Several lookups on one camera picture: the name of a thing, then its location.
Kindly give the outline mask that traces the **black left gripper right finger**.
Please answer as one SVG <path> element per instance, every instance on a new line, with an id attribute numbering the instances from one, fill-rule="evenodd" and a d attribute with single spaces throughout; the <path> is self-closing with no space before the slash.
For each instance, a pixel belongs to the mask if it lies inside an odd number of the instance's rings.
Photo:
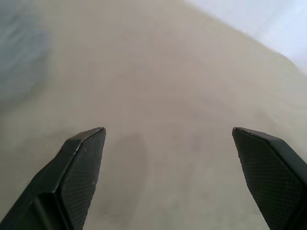
<path id="1" fill-rule="evenodd" d="M 270 230 L 307 230 L 307 163 L 282 139 L 235 127 L 247 183 Z"/>

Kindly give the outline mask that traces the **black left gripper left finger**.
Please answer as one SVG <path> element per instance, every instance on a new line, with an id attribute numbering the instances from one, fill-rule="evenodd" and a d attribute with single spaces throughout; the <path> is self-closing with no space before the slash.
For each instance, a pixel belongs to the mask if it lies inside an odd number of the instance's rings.
<path id="1" fill-rule="evenodd" d="M 82 230 L 101 166 L 106 130 L 66 140 L 0 222 L 0 230 Z"/>

